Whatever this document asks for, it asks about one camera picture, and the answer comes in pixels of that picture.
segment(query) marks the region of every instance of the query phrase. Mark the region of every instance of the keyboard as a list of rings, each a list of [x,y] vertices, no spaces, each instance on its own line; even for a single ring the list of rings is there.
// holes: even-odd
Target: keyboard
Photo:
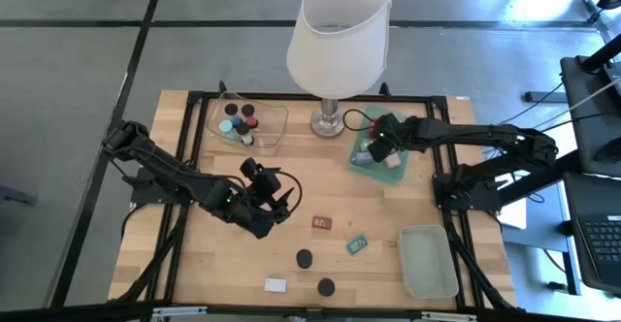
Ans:
[[[600,281],[621,285],[621,215],[583,216],[578,224]]]

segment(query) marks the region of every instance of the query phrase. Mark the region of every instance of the teal cap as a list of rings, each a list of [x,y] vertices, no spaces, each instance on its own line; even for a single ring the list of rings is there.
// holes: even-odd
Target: teal cap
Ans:
[[[218,128],[220,129],[220,132],[228,133],[233,129],[233,123],[230,120],[225,119],[220,122]]]

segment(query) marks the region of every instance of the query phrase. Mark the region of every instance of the wooden tabletop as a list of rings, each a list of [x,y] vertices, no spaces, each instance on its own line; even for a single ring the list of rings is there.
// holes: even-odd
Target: wooden tabletop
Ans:
[[[170,153],[176,149],[186,98],[187,91],[163,91],[155,114],[151,138]],[[410,154],[406,175],[398,185],[380,183],[349,170],[347,158],[355,140],[354,132],[345,131],[335,140],[320,140],[311,132],[311,112],[318,107],[317,103],[266,103],[289,109],[287,133],[275,157],[253,157],[266,167],[282,167],[296,176],[304,187],[302,204],[262,240],[192,206],[174,301],[236,306],[455,308],[454,299],[419,300],[409,295],[403,286],[397,252],[397,234],[402,228],[442,224],[431,186],[434,172],[431,151]],[[468,98],[449,97],[448,104],[451,122],[474,123]],[[406,115],[426,116],[421,104],[373,105]],[[344,110],[364,110],[366,106],[341,103]],[[198,110],[194,110],[190,132],[195,130],[197,115]],[[359,120],[358,115],[347,117],[353,126],[359,125]],[[185,156],[190,154],[192,137],[193,133],[189,134]],[[458,145],[456,149],[460,163],[482,160],[479,147]],[[239,168],[247,156],[247,151],[223,143],[205,129],[198,167],[206,173],[241,177]],[[448,159],[444,156],[442,160],[448,171]],[[286,178],[280,180],[282,190],[293,186]],[[290,200],[296,200],[297,195],[295,191]],[[124,293],[150,260],[162,210],[162,205],[146,206],[128,222],[110,298]],[[331,217],[332,229],[312,228],[314,215]],[[478,264],[505,299],[515,304],[498,223],[484,212],[470,211],[469,216]],[[364,235],[370,244],[352,256],[345,245],[359,235]],[[296,253],[301,248],[313,254],[312,266],[306,270],[296,263]],[[473,305],[468,271],[463,263],[461,266],[466,301]],[[167,263],[163,268],[162,273],[167,272]],[[160,275],[157,297],[162,295],[165,277]],[[285,278],[286,293],[264,291],[266,277]],[[329,298],[320,296],[316,290],[318,281],[324,277],[336,283],[336,292]]]

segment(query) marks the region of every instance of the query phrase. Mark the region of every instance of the clear plastic container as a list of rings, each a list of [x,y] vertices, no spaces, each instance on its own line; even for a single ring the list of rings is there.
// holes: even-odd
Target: clear plastic container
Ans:
[[[231,116],[225,111],[227,105],[233,104],[237,107],[235,116]],[[258,121],[256,128],[250,130],[252,136],[252,145],[244,144],[241,137],[232,132],[222,132],[220,124],[223,121],[234,120],[238,118],[242,122],[248,119],[242,114],[244,105],[252,105],[254,113],[252,117]],[[284,106],[273,106],[256,100],[246,99],[234,92],[226,91],[220,97],[210,103],[209,115],[207,118],[207,129],[211,135],[221,139],[226,145],[222,145],[222,149],[226,150],[226,146],[234,146],[245,150],[252,151],[264,156],[274,156],[278,152],[278,147],[286,133],[287,118],[289,117],[289,109]]]
[[[410,226],[397,238],[404,287],[417,299],[452,298],[459,292],[442,226]]]
[[[379,117],[383,114],[393,113],[385,108],[369,105],[364,113],[371,118]],[[406,119],[406,116],[401,113],[393,113],[400,122],[403,122]],[[367,119],[363,119],[360,128],[366,128],[369,126],[369,121]],[[364,130],[358,132],[356,135],[356,141],[353,144],[353,149],[349,154],[349,170],[353,172],[357,172],[369,177],[374,178],[375,180],[385,182],[388,184],[397,184],[399,183],[406,174],[406,167],[408,166],[409,160],[409,151],[399,151],[399,159],[401,160],[401,164],[395,168],[388,168],[385,166],[384,162],[371,162],[369,164],[364,165],[356,165],[352,163],[352,159],[354,159],[357,152],[360,151],[360,144],[363,140],[369,139],[369,131]]]

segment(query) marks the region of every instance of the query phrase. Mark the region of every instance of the green plastic tray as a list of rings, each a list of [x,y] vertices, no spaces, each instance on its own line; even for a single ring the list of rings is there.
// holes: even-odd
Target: green plastic tray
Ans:
[[[371,118],[379,117],[383,114],[393,113],[385,108],[377,107],[377,106],[368,106],[365,109],[365,114]],[[403,122],[406,119],[406,116],[401,113],[393,113],[399,121]],[[360,128],[366,128],[369,126],[369,121],[367,119],[362,120]],[[374,178],[377,181],[381,181],[388,184],[396,184],[399,183],[406,174],[406,167],[408,166],[409,159],[409,151],[401,151],[399,153],[399,158],[401,159],[401,165],[397,168],[386,168],[384,162],[379,163],[369,163],[362,166],[357,166],[351,163],[351,159],[355,157],[357,152],[360,152],[360,143],[362,143],[363,139],[370,139],[368,131],[360,131],[356,136],[356,141],[353,144],[353,149],[349,154],[349,170],[360,173],[369,177]]]

